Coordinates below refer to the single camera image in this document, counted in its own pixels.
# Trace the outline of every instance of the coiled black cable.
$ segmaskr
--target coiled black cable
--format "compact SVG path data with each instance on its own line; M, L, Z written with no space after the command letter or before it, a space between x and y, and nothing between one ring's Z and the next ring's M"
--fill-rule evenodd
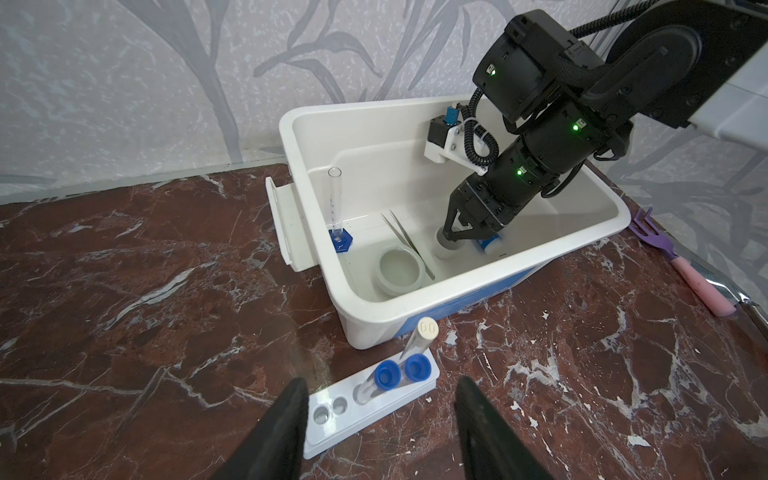
M478 167L489 167L498 158L498 144L491 132L485 130L475 118L482 91L478 88L469 99L469 104L459 105L458 109L464 118L464 152L467 158ZM481 156L475 151L475 135L488 145L488 155Z
M586 37L587 35L597 33L600 30L605 30L606 28L634 20L658 1L659 0L645 0L645 2L640 2L637 5L623 8L618 12L605 15L603 18L598 18L597 20L573 28L569 32L576 38Z

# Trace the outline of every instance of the tweezers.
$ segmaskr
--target tweezers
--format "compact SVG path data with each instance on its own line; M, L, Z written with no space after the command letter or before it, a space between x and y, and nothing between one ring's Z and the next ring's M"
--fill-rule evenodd
M413 241L411 241L411 237L408 235L408 232L406 232L406 229L403 228L402 223L400 223L400 220L397 220L397 217L395 216L394 212L392 212L391 210L389 211L389 213L392 215L392 218L395 219L395 222L397 222L397 226L400 227L400 230L402 230L402 235L400 234L399 231L397 231L395 227L392 226L392 224L389 222L389 220L387 220L384 214L382 214L382 218L384 219L386 224L389 225L389 228L392 230L392 232L395 234L398 240L400 240L403 243L403 245L407 247L411 247L413 251L416 252L416 255L418 255L419 258L422 259L422 262L424 263L424 269L426 270L427 275L429 275L429 278L434 280L435 274L432 273L432 271L429 269L427 262L424 261L424 257L422 257L422 254L419 253L419 249L417 249L416 245L414 245Z

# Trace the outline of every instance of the tub handle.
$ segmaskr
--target tub handle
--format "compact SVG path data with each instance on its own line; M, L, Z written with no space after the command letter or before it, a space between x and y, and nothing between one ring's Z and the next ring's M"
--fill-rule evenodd
M309 241L309 228L296 202L293 184L276 187L272 177L267 177L265 183L283 261L296 272L317 265L317 257Z

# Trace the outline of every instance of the purple fork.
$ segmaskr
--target purple fork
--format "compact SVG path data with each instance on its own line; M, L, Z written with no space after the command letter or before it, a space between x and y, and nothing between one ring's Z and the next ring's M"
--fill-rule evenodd
M640 240L643 240L652 247L661 249L668 260L674 260L678 258L679 255L674 252L674 244L672 243L672 240L659 230L659 227L657 227L650 219L650 212L652 211L654 211L653 207L649 208L647 213L643 211L642 208L637 209L637 214L632 219L632 223L629 224L629 229L632 230L632 233L637 235Z
M637 235L637 238L648 245L656 247L664 252L664 255L669 259L670 263L672 263L674 269L683 276L688 285L690 285L690 288L694 290L699 298L701 298L716 316L728 316L735 312L736 307L733 306L722 293L717 291L714 286L707 282L707 280L701 276L701 273L698 273L696 269L688 263L688 260L685 260L674 252L672 239L665 235L649 217L650 212L653 211L653 209L653 207L649 208L648 213L645 213L642 208L637 211L637 215L634 216L632 222L629 224L629 229L632 230L632 233Z

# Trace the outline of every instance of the test tube rack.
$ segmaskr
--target test tube rack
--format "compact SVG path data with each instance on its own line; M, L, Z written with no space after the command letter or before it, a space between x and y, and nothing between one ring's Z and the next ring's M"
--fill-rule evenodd
M400 353L397 352L388 359L399 363ZM437 386L440 369L429 349L424 352L424 355L432 364L432 374L427 380L384 392L365 405L355 401L354 390L373 373L379 362L310 395L310 417L306 423L304 458L310 459L325 452L347 437L433 390Z

